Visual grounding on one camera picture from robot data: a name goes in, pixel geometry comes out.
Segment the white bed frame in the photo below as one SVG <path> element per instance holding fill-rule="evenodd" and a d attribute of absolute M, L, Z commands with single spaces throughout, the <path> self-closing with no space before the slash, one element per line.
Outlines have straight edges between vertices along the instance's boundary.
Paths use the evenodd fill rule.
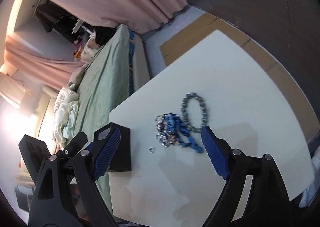
<path fill-rule="evenodd" d="M 136 92 L 150 80 L 150 74 L 143 41 L 137 34 L 134 34 L 134 36 L 135 51 L 132 58 L 132 65 L 133 88 Z"/>

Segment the black jewelry box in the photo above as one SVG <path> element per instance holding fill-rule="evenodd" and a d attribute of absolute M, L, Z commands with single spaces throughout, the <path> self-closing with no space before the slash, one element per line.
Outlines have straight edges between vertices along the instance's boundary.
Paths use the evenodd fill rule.
<path fill-rule="evenodd" d="M 92 154 L 89 173 L 95 181 L 107 171 L 131 171 L 130 129 L 109 123 L 94 133 L 92 142 L 87 141 L 87 135 L 79 132 L 66 148 L 55 154 L 65 163 L 69 176 L 75 176 L 73 157 L 80 151 L 89 151 Z M 18 146 L 31 179 L 36 182 L 43 161 L 51 156 L 47 145 L 39 139 L 25 135 Z"/>

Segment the plush toy on bed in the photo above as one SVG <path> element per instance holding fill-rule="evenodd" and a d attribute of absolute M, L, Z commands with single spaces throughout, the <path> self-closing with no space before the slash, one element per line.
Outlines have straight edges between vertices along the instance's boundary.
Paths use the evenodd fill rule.
<path fill-rule="evenodd" d="M 67 84 L 68 88 L 76 91 L 84 77 L 86 68 L 88 67 L 88 64 L 84 64 L 83 66 L 75 69 L 75 71 L 72 73 L 69 82 Z"/>

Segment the white crumpled blanket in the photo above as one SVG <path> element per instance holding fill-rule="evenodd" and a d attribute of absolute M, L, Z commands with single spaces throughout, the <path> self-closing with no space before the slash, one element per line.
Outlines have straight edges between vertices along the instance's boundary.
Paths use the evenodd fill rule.
<path fill-rule="evenodd" d="M 53 136 L 61 148 L 65 148 L 74 136 L 79 97 L 79 94 L 68 87 L 63 87 L 57 95 L 53 114 Z"/>

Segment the pink curtain by window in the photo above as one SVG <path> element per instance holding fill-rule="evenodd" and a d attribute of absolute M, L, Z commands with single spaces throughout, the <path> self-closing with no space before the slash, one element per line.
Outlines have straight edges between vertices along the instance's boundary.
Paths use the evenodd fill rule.
<path fill-rule="evenodd" d="M 77 68 L 86 65 L 83 61 L 65 61 L 43 56 L 11 37 L 7 37 L 5 41 L 4 59 L 28 76 L 57 90 L 67 85 Z"/>

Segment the black clothing pile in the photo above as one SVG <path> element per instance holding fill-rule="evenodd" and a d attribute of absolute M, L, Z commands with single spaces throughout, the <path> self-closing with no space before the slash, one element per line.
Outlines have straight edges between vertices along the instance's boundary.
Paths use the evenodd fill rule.
<path fill-rule="evenodd" d="M 107 42 L 114 36 L 116 31 L 117 31 L 117 28 L 96 26 L 95 42 L 100 46 L 107 44 Z"/>

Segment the green bed sheet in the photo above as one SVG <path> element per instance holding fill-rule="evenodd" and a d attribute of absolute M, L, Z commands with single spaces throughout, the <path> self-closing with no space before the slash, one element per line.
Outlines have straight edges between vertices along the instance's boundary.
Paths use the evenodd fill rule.
<path fill-rule="evenodd" d="M 77 89 L 80 97 L 74 133 L 85 133 L 87 144 L 109 123 L 109 113 L 129 97 L 129 48 L 129 28 L 120 25 L 86 68 Z"/>

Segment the brown cardboard sheet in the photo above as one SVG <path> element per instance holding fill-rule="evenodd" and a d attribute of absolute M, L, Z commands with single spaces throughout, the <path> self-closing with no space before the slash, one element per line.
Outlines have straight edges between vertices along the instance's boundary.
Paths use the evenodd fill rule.
<path fill-rule="evenodd" d="M 273 80 L 295 113 L 306 140 L 310 142 L 318 137 L 319 120 L 307 97 L 292 76 L 271 54 L 252 41 L 249 36 L 214 15 L 205 13 L 163 43 L 160 51 L 165 64 L 170 65 L 216 30 L 224 33 L 245 50 Z"/>

